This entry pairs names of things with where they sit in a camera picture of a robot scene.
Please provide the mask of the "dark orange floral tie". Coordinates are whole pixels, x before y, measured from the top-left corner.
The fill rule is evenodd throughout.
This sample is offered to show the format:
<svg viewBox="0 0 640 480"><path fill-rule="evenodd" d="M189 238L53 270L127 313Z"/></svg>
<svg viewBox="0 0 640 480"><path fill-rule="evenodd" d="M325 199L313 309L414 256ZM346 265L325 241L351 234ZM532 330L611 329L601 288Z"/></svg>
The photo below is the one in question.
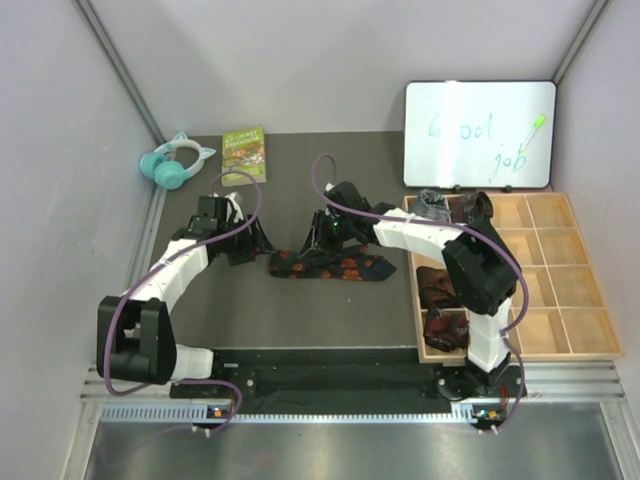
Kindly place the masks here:
<svg viewBox="0 0 640 480"><path fill-rule="evenodd" d="M270 256L268 272L284 279L381 282L393 275L396 267L385 257L371 254L366 246L355 245L340 254L278 250Z"/></svg>

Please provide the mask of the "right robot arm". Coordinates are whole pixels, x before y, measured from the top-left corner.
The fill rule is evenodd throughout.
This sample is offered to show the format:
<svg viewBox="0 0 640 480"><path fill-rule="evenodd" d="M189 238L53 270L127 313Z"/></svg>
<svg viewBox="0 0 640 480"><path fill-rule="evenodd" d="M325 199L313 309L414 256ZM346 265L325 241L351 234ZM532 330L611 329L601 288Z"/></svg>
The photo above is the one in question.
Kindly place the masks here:
<svg viewBox="0 0 640 480"><path fill-rule="evenodd" d="M471 225L429 220L388 203L374 206L349 181L316 187L326 204L314 220L314 250L355 239L402 249L442 263L458 302L469 311L467 384L487 396L511 359L506 328L521 268L487 219Z"/></svg>

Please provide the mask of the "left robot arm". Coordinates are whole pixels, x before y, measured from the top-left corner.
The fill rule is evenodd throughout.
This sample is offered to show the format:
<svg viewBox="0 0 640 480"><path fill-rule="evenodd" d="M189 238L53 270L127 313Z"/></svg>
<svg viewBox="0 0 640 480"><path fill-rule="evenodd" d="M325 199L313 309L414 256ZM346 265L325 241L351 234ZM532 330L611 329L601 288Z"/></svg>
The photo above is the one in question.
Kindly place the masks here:
<svg viewBox="0 0 640 480"><path fill-rule="evenodd" d="M251 262L273 250L255 212L245 215L240 195L202 196L186 226L142 279L120 296L106 296L97 311L96 367L107 382L144 385L192 381L205 396L226 387L214 352L176 342L170 313L189 284L215 259Z"/></svg>

